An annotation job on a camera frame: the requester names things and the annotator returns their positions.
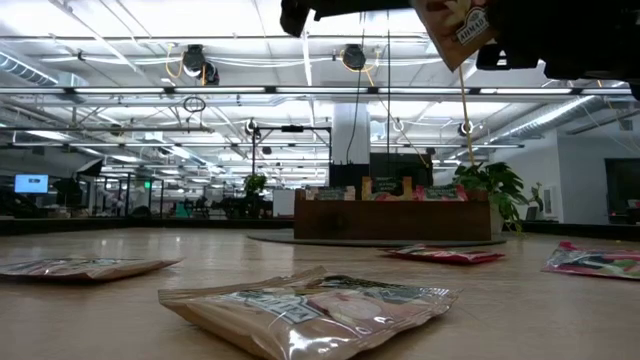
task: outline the green plant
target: green plant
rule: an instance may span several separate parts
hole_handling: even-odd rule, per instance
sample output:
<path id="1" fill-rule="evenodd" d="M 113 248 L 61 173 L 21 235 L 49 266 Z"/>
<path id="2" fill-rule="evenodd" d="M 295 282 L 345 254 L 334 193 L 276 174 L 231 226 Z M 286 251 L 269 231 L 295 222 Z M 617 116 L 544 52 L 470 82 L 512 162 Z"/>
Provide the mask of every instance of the green plant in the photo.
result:
<path id="1" fill-rule="evenodd" d="M 505 222 L 520 232 L 520 215 L 516 205 L 527 205 L 529 201 L 522 195 L 522 179 L 503 163 L 487 166 L 483 164 L 456 169 L 453 182 L 461 184 L 466 190 L 483 190 L 489 196 L 489 202 L 496 206 Z"/>
<path id="2" fill-rule="evenodd" d="M 267 185 L 267 177 L 262 174 L 248 175 L 244 178 L 244 191 L 247 195 L 257 194 Z"/>
<path id="3" fill-rule="evenodd" d="M 537 182 L 536 186 L 532 186 L 531 187 L 531 199 L 528 200 L 528 203 L 532 203 L 535 202 L 538 205 L 538 210 L 540 212 L 544 211 L 544 203 L 542 202 L 542 199 L 540 198 L 540 188 L 542 187 L 542 184 Z"/>

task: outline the computer monitor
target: computer monitor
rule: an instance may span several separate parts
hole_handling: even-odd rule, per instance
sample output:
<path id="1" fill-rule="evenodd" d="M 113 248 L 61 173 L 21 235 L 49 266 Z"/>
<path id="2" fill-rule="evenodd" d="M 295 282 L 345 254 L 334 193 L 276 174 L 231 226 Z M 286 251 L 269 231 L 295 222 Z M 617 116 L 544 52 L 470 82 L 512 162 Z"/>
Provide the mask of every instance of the computer monitor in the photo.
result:
<path id="1" fill-rule="evenodd" d="M 14 191 L 17 194 L 46 194 L 49 192 L 49 175 L 18 174 Z"/>

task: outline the wooden planter box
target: wooden planter box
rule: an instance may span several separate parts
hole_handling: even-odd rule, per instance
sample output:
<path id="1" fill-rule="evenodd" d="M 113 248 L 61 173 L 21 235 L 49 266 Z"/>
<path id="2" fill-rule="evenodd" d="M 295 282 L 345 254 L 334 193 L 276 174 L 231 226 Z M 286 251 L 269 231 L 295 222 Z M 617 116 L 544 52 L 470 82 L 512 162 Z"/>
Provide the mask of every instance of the wooden planter box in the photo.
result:
<path id="1" fill-rule="evenodd" d="M 308 201 L 296 194 L 296 239 L 491 241 L 488 202 Z"/>

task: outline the wooden table surface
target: wooden table surface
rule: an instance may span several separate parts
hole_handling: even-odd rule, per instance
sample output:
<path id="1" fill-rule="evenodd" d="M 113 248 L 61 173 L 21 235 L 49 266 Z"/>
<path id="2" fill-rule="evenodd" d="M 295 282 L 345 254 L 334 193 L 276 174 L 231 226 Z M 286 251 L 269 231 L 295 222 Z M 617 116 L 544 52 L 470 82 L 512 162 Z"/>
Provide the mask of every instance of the wooden table surface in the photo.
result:
<path id="1" fill-rule="evenodd" d="M 562 240 L 514 238 L 491 247 L 505 259 L 457 267 L 385 259 L 375 249 L 262 243 L 228 230 L 0 237 L 0 264 L 68 255 L 186 257 L 98 286 L 0 282 L 0 359 L 251 359 L 160 306 L 156 290 L 254 282 L 318 265 L 384 282 L 464 289 L 447 314 L 357 359 L 638 359 L 640 282 L 540 272 Z"/>

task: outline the monitor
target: monitor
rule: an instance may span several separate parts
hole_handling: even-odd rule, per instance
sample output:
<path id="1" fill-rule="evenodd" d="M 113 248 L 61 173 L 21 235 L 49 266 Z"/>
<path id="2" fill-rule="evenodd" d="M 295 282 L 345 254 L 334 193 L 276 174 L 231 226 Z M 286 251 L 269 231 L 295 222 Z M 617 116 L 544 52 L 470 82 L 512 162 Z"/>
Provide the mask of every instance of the monitor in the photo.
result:
<path id="1" fill-rule="evenodd" d="M 16 175 L 14 191 L 18 194 L 46 194 L 49 192 L 49 175 Z"/>

